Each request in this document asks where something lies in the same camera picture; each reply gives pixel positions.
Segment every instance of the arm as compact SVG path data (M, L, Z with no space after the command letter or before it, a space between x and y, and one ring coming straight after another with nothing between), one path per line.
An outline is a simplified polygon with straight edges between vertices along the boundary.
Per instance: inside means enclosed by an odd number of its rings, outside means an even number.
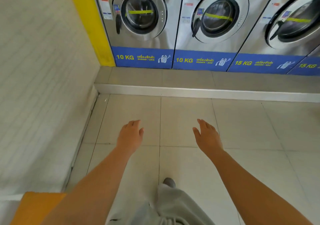
M120 131L112 152L84 177L45 218L42 225L104 225L131 155L142 142L140 121L130 121Z
M199 148L216 166L246 225L312 225L298 210L241 167L227 152L215 128L198 119L193 128Z

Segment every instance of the yellow pillar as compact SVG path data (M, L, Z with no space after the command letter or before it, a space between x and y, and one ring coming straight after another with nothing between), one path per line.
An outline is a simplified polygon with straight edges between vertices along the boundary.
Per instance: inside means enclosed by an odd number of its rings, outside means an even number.
M73 0L73 2L100 64L103 66L115 66L95 0Z

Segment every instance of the cartoon washer icon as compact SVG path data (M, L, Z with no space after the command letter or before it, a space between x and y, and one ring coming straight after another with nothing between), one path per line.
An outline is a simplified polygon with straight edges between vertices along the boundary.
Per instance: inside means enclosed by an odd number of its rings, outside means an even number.
M291 62L291 61L287 61L287 62L285 62L284 64L282 64L282 65L279 65L278 67L277 67L277 69L286 69L289 65L291 65L291 64L294 64L295 63L295 61L294 62Z
M158 59L158 63L160 63L160 60L161 63L166 63L168 58L170 58L170 55L168 57L166 55L163 55L161 58Z
M226 58L222 58L220 61L217 61L216 66L223 66L226 62L230 61L231 59L226 60Z

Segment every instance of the hand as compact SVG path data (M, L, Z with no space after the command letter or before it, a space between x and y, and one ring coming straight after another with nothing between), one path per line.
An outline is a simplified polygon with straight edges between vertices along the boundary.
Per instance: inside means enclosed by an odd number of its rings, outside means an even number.
M139 130L140 120L132 120L120 130L117 147L132 155L141 145L144 128Z
M216 129L203 119L197 120L200 125L201 134L196 127L192 129L200 150L207 156L212 152L223 150L222 142Z

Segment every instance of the wall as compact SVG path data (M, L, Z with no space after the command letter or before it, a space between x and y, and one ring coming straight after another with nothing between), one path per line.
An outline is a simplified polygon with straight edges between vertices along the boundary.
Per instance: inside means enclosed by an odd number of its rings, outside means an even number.
M72 0L0 0L0 196L61 191L99 63ZM0 224L16 203L0 202Z
M98 60L103 66L115 66L98 7L95 0L73 0L89 35Z

